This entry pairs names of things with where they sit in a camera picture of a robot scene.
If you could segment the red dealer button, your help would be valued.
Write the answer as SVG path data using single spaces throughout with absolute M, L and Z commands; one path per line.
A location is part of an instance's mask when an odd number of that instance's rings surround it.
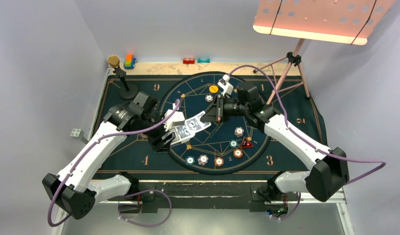
M 251 143 L 251 141 L 247 137 L 243 137 L 240 147 L 242 149 L 246 149 L 246 148 L 252 148 L 252 147 L 254 147 L 254 145 Z

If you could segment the yellow big blind button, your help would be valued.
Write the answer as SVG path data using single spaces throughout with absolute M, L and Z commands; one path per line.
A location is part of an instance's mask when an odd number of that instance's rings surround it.
M 209 92 L 212 94 L 218 93 L 219 92 L 219 87 L 216 85 L 211 85 L 209 86 Z

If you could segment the pink music stand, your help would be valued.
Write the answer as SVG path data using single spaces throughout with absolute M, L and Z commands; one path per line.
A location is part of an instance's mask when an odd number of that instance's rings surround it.
M 298 38 L 281 78 L 267 103 L 280 92 L 291 66 L 297 66 L 298 53 L 305 40 L 362 46 L 376 25 L 394 4 L 392 0 L 262 0 L 253 29 L 260 34 Z

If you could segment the dark green rectangular poker mat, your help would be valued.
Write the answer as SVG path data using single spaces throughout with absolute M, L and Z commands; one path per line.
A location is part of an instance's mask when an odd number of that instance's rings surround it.
M 223 72 L 203 72 L 182 78 L 182 75 L 130 75 L 126 79 L 141 91 L 157 98 L 153 112 L 164 113 L 180 99 L 178 111 L 188 118 L 205 111 L 209 102 L 206 95 L 220 94 L 218 81 Z M 98 126 L 108 110 L 119 105 L 119 79 L 108 78 L 102 96 Z M 303 86 L 295 86 L 279 94 L 283 109 L 275 95 L 271 105 L 281 111 L 264 123 L 264 132 L 251 126 L 244 116 L 230 117 L 226 122 L 213 122 L 185 143 L 170 147 L 169 152 L 156 153 L 144 134 L 131 135 L 113 150 L 96 172 L 94 179 L 105 179 L 126 171 L 140 180 L 268 180 L 280 171 L 290 173 L 311 171 L 326 157 L 328 147 L 324 119 L 312 98 L 307 98 Z M 241 127 L 241 137 L 234 134 Z M 313 146 L 297 137 L 294 130 Z M 234 156 L 237 142 L 243 155 Z M 200 165 L 198 158 L 206 155 L 208 161 Z

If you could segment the teal chips seat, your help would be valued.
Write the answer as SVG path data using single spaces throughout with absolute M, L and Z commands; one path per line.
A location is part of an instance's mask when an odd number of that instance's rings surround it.
M 231 140 L 230 142 L 229 142 L 229 146 L 231 147 L 231 148 L 237 148 L 238 147 L 238 142 L 236 141 L 236 140 Z

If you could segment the round blue poker mat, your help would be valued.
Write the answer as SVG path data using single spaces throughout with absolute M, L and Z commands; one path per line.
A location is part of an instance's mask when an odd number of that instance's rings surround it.
M 203 72 L 178 78 L 167 78 L 154 84 L 154 90 L 160 93 L 161 103 L 158 109 L 162 112 L 170 109 L 175 99 L 181 100 L 180 111 L 186 118 L 191 118 L 205 110 L 209 103 L 205 101 L 209 92 L 209 86 L 217 85 L 223 77 L 223 72 Z M 244 135 L 234 135 L 236 127 L 244 129 Z M 247 137 L 254 145 L 252 148 L 240 147 L 243 137 Z M 231 140 L 238 142 L 243 156 L 239 159 L 233 156 L 233 150 L 229 146 Z M 274 166 L 274 159 L 270 149 L 273 147 L 270 137 L 251 127 L 243 117 L 232 117 L 225 123 L 211 124 L 204 131 L 196 133 L 195 137 L 186 143 L 172 147 L 167 157 L 162 157 L 162 167 L 179 176 L 183 174 L 224 175 L 235 172 L 254 174 L 258 171 L 266 171 Z M 200 155 L 208 156 L 208 163 L 204 166 L 198 164 Z M 193 165 L 186 165 L 188 156 L 195 158 Z M 214 165 L 216 157 L 224 159 L 223 166 Z

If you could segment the orange chips seat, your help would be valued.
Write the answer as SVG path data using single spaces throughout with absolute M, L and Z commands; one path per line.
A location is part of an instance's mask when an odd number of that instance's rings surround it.
M 242 149 L 236 148 L 233 150 L 233 156 L 237 159 L 241 158 L 243 156 L 243 151 Z

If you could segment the pink blue poker chip stack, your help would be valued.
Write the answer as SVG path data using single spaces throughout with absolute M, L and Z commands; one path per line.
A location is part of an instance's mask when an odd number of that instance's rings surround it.
M 198 164 L 204 166 L 208 163 L 208 156 L 207 155 L 200 155 L 198 157 Z

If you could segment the pink chips seat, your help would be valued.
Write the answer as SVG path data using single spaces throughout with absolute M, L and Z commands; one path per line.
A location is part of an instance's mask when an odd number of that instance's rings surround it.
M 237 137 L 241 137 L 244 135 L 244 129 L 242 127 L 236 127 L 234 130 L 234 135 Z
M 214 96 L 213 96 L 213 95 L 207 94 L 207 95 L 205 96 L 205 101 L 206 101 L 206 102 L 211 103 L 211 102 L 213 102 L 213 100 L 214 100 Z

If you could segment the orange poker chip stack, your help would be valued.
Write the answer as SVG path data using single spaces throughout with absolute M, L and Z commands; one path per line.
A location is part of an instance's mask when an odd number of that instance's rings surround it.
M 217 167 L 223 166 L 224 159 L 222 157 L 216 157 L 214 160 L 214 165 Z

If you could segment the blue playing card deck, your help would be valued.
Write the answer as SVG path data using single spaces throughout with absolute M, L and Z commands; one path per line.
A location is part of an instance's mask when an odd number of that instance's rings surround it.
M 174 139 L 171 141 L 171 146 L 188 142 L 195 136 L 195 132 L 193 132 L 187 125 L 173 127 L 170 129 L 170 132 L 174 135 Z

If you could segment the black aluminium mounting rail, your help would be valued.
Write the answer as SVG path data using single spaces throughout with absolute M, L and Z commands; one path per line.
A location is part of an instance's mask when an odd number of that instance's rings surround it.
M 115 197 L 121 203 L 135 203 L 143 213 L 156 213 L 158 209 L 246 209 L 264 212 L 287 206 L 292 210 L 297 202 L 295 193 L 279 200 L 267 201 L 265 180 L 252 181 L 142 181 L 141 196 Z

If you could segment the teal poker chip stack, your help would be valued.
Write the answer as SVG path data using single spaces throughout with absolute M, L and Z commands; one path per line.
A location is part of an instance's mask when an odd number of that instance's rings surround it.
M 193 156 L 188 156 L 186 159 L 185 159 L 185 164 L 186 165 L 193 165 L 194 163 L 195 163 L 195 158 L 193 157 Z

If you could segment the grey lego brick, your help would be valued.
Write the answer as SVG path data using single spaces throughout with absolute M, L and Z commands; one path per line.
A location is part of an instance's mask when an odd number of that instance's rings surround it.
M 82 129 L 72 129 L 70 137 L 80 140 L 81 142 L 83 142 L 84 144 L 88 143 L 87 138 L 84 136 L 84 131 Z

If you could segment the playing card being pulled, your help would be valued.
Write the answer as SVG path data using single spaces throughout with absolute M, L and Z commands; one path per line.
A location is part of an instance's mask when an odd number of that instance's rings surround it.
M 211 126 L 210 122 L 202 122 L 200 118 L 205 114 L 205 111 L 201 111 L 197 115 L 185 120 L 184 127 L 186 127 L 189 131 L 189 133 L 197 133 L 202 130 L 207 129 L 209 126 Z

